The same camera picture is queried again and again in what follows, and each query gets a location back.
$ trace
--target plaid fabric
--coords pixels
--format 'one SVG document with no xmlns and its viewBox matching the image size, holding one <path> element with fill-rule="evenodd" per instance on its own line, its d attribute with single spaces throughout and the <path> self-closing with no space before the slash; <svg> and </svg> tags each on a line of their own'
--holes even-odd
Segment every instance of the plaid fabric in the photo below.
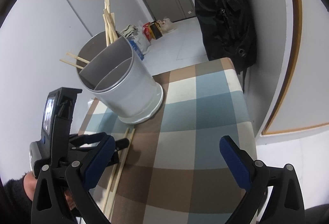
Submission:
<svg viewBox="0 0 329 224">
<path fill-rule="evenodd" d="M 223 58 L 154 79 L 165 97 L 151 119 L 135 125 L 111 221 L 225 223 L 244 190 L 219 152 L 220 138 L 230 135 L 256 158 L 253 129 L 233 64 Z M 128 127 L 98 101 L 83 125 L 80 133 L 105 131 L 116 139 Z M 106 188 L 103 181 L 99 184 Z"/>
</svg>

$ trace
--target screw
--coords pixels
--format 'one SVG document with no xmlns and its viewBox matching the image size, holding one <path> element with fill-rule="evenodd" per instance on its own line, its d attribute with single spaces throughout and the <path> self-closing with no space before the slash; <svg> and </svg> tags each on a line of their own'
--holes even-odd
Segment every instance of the screw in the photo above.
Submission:
<svg viewBox="0 0 329 224">
<path fill-rule="evenodd" d="M 255 165 L 257 166 L 257 167 L 262 167 L 263 165 L 264 165 L 264 163 L 262 162 L 262 161 L 260 161 L 260 160 L 256 160 L 255 161 Z"/>
<path fill-rule="evenodd" d="M 290 165 L 290 164 L 287 164 L 287 165 L 286 165 L 286 168 L 287 168 L 288 170 L 290 170 L 290 171 L 293 171 L 293 166 Z"/>
<path fill-rule="evenodd" d="M 78 167 L 79 165 L 80 165 L 80 162 L 77 160 L 72 162 L 72 167 L 74 167 L 74 168 Z"/>
<path fill-rule="evenodd" d="M 49 168 L 49 165 L 44 165 L 44 166 L 42 167 L 42 171 L 47 171 L 48 168 Z"/>
</svg>

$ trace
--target black sleeve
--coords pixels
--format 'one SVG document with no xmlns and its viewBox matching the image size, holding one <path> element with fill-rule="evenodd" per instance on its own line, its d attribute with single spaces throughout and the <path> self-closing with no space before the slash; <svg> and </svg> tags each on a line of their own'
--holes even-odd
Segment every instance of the black sleeve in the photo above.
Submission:
<svg viewBox="0 0 329 224">
<path fill-rule="evenodd" d="M 329 205 L 320 205 L 305 210 L 306 224 L 329 223 Z"/>
<path fill-rule="evenodd" d="M 32 201 L 27 197 L 24 186 L 23 176 L 20 180 L 10 180 L 4 185 L 5 193 L 9 203 L 17 213 L 21 223 L 31 223 Z"/>
</svg>

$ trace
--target black jacket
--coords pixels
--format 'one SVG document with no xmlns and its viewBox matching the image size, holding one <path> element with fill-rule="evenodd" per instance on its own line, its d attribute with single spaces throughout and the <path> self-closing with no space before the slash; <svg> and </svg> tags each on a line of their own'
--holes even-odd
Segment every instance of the black jacket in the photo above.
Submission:
<svg viewBox="0 0 329 224">
<path fill-rule="evenodd" d="M 0 216 L 3 224 L 30 224 L 32 201 L 27 197 L 24 177 L 20 180 L 10 180 L 5 186 L 0 178 Z"/>
<path fill-rule="evenodd" d="M 256 31 L 248 0 L 195 0 L 209 60 L 231 58 L 239 73 L 256 62 Z"/>
</svg>

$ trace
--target tiled floor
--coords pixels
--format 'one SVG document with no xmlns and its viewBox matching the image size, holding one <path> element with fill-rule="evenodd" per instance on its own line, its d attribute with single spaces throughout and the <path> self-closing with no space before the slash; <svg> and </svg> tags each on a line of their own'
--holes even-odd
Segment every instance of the tiled floor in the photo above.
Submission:
<svg viewBox="0 0 329 224">
<path fill-rule="evenodd" d="M 257 145 L 257 158 L 267 166 L 295 167 L 305 208 L 329 203 L 329 131 L 317 135 Z"/>
<path fill-rule="evenodd" d="M 176 22 L 177 29 L 152 40 L 143 60 L 151 75 L 207 62 L 197 18 Z"/>
</svg>

